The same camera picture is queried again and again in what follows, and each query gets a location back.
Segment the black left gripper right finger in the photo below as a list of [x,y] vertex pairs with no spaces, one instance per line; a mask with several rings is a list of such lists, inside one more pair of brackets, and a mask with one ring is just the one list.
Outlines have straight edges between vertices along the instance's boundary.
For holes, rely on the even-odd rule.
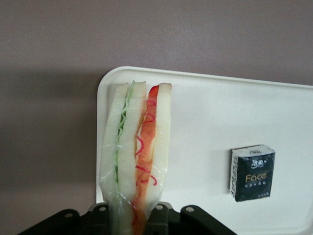
[[171,204],[158,203],[146,223],[147,235],[235,235],[222,222],[196,205],[175,211]]

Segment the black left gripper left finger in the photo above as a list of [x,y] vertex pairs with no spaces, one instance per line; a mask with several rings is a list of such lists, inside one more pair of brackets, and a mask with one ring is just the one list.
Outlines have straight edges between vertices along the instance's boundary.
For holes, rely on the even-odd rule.
[[92,205],[80,215],[74,209],[62,210],[22,231],[22,235],[111,235],[110,207],[107,203]]

